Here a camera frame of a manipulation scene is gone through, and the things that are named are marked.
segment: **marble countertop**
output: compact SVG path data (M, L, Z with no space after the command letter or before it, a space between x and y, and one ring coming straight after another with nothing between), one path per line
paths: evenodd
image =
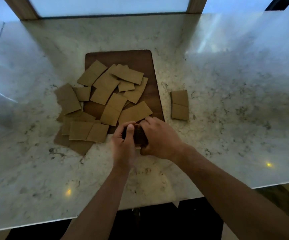
M149 49L164 117L207 159L250 187L289 182L289 12L11 22L0 36L0 93L13 131L0 138L0 229L77 216L112 166L109 140L85 157L53 144L53 91L88 52ZM187 89L190 121L171 120ZM140 157L120 209L202 194L174 164Z

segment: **pile of cardboard pieces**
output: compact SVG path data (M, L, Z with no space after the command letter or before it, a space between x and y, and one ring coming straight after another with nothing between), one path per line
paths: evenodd
M117 122L137 122L151 115L145 101L138 103L148 82L143 75L127 65L114 64L107 68L96 60L77 81L85 87L72 88L66 84L55 90L62 107L57 120L63 124L54 143L85 155L95 142L105 142L109 126L116 126ZM90 97L91 86L96 90ZM119 93L114 93L117 86ZM105 105L100 120L82 111L79 102L83 101ZM135 105L123 110L130 102Z

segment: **person's left arm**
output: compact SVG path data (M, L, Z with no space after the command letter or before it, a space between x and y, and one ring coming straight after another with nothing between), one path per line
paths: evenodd
M98 192L63 235L66 239L107 239L120 204L129 171L136 157L135 122L119 125L112 137L113 168ZM123 129L127 127L125 140Z

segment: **forearm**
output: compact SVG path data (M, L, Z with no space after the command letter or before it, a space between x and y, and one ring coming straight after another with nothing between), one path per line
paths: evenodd
M107 239L128 174L128 169L113 168L106 181L62 239Z
M176 164L239 239L289 239L289 217L260 194L185 145Z

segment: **hand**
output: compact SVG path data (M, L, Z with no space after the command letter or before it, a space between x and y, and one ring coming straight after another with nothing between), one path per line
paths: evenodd
M136 148L133 141L135 124L135 122L126 122L119 125L112 136L113 168L123 169L129 172L133 166L136 157ZM127 127L126 138L123 140L122 134L125 127Z
M181 153L184 143L170 125L156 117L147 117L140 122L149 144L140 150L142 155L154 155L162 159L175 161Z

